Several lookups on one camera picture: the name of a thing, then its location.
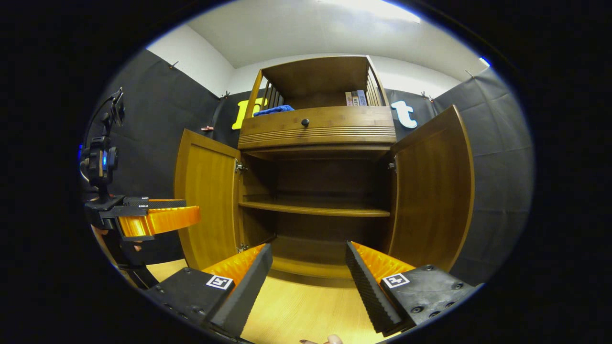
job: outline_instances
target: open cabinet door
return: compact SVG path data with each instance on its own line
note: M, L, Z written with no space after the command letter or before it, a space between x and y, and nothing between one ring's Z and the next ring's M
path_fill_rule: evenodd
M174 171L174 197L200 206L201 220L179 230L185 260L202 270L237 253L236 160L240 151L187 129Z
M474 161L455 105L391 148L395 155L389 255L450 271L474 207Z

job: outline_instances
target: ceiling light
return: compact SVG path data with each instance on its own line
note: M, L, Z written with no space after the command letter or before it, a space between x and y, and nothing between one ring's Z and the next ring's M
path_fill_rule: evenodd
M480 58L479 60L480 60L482 63L484 63L484 64L485 64L485 66L487 66L487 67L491 67L491 65L489 64L489 62L487 62L487 60L485 60L484 58Z
M327 4L336 4L352 9L363 10L375 14L377 17L387 19L402 19L420 23L420 18L407 10L389 4L383 0L318 0Z

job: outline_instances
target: book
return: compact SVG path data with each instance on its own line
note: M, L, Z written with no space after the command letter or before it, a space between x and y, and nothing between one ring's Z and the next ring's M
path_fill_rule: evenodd
M357 95L357 91L351 92L351 95L353 96L353 106L358 107L359 106L359 96Z
M346 95L346 106L351 107L353 105L353 95L350 92L345 92Z
M357 90L357 96L359 97L359 105L362 107L368 106L368 102L365 99L365 92L362 89Z

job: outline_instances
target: cabinet hinge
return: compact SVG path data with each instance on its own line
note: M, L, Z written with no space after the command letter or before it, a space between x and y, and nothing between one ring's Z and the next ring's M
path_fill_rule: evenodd
M236 251L238 251L238 253L246 250L248 250L248 245L245 245L243 242L240 243L240 247L236 247Z
M234 169L234 173L240 171L240 173L242 173L242 171L248 171L247 167L244 167L244 164L241 161L238 161L238 159L236 159L236 168Z
M389 167L388 169L393 169L393 172L397 173L397 161L396 161L397 155L393 156L393 162L389 163Z

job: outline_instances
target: blue light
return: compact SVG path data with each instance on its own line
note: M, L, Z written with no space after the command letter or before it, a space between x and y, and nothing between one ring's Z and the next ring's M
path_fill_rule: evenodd
M485 66L487 66L487 67L491 67L491 65L489 64L489 62L487 62L487 60L485 60L484 58L480 58L479 60L480 60L482 63L484 63L484 64L485 64Z

